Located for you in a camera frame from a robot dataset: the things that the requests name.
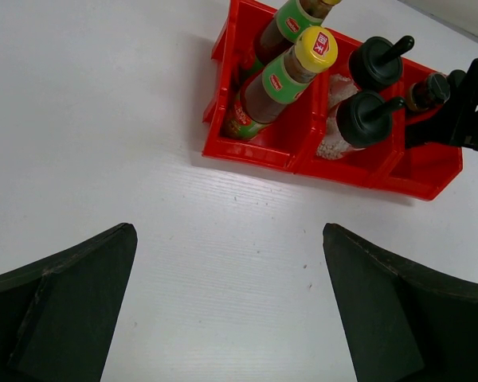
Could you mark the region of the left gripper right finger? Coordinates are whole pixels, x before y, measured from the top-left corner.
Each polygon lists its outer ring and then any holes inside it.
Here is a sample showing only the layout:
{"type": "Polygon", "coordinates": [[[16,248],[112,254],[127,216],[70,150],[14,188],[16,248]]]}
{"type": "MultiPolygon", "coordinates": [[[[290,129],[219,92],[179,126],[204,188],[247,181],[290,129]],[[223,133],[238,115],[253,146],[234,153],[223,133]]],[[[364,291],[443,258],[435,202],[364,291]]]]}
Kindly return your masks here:
{"type": "Polygon", "coordinates": [[[358,381],[478,381],[478,283],[338,224],[323,252],[358,381]]]}

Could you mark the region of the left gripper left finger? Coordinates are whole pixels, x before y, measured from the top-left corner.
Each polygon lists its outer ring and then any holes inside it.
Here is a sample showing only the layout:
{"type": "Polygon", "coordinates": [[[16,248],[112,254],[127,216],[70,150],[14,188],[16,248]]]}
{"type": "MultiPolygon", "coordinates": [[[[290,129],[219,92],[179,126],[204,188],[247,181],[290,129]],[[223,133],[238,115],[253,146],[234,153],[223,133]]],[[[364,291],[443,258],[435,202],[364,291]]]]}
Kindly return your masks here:
{"type": "Polygon", "coordinates": [[[99,381],[138,236],[118,224],[0,275],[0,381],[99,381]]]}

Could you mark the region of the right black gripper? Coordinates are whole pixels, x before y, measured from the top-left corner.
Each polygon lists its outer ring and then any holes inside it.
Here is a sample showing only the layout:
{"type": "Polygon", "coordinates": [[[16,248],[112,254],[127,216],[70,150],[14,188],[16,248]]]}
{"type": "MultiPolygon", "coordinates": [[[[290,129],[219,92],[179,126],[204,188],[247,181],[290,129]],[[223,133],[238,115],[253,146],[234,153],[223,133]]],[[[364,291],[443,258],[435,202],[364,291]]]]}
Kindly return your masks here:
{"type": "Polygon", "coordinates": [[[439,143],[478,151],[478,58],[458,82],[450,101],[433,116],[406,126],[407,150],[439,143]]]}

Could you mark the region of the silver-lid spice jar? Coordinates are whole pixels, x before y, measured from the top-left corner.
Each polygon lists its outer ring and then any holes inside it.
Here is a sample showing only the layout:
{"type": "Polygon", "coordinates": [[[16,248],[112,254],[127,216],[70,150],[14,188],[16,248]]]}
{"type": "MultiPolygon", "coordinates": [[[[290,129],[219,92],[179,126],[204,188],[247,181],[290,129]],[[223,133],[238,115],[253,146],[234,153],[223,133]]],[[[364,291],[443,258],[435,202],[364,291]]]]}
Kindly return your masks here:
{"type": "Polygon", "coordinates": [[[447,76],[433,72],[423,80],[409,86],[406,92],[406,105],[410,111],[421,113],[443,105],[450,95],[447,76]]]}

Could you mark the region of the black-lid spice jar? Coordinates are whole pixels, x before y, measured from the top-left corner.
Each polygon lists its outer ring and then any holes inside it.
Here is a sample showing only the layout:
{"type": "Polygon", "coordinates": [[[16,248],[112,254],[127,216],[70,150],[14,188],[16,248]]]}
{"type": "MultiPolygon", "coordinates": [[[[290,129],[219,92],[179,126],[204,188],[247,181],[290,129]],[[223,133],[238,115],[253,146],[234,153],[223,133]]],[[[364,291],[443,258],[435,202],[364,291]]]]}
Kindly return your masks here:
{"type": "Polygon", "coordinates": [[[461,69],[455,69],[447,75],[447,81],[450,87],[450,91],[454,92],[459,87],[464,78],[466,77],[466,72],[461,69]]]}

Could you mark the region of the white salt shaker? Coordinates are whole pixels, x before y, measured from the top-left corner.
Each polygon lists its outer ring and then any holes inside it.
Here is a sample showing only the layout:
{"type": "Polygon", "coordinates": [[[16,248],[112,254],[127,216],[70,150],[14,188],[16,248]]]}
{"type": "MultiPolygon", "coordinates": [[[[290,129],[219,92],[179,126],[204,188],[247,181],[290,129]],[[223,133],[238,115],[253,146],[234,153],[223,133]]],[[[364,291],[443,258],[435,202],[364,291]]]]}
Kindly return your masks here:
{"type": "Polygon", "coordinates": [[[393,113],[405,104],[401,96],[385,100],[370,90],[340,101],[328,112],[325,134],[316,155],[338,160],[385,141],[393,128],[393,113]]]}
{"type": "Polygon", "coordinates": [[[327,107],[332,109],[361,90],[380,93],[394,85],[402,76],[402,55],[413,48],[414,42],[410,35],[396,43],[379,36],[367,39],[330,75],[327,107]]]}

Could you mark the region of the red sauce bottle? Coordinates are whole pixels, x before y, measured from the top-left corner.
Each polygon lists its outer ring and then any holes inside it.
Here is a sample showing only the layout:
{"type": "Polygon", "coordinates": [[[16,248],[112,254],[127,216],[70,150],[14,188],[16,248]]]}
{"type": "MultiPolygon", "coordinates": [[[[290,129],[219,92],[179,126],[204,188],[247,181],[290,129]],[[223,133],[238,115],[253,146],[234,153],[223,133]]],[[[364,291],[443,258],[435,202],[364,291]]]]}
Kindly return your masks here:
{"type": "Polygon", "coordinates": [[[250,140],[273,124],[313,80],[337,60],[338,44],[321,26],[311,26],[296,43],[239,88],[222,124],[228,138],[250,140]]]}
{"type": "Polygon", "coordinates": [[[300,34],[323,20],[341,0],[290,0],[256,33],[239,66],[239,84],[289,49],[300,34]]]}

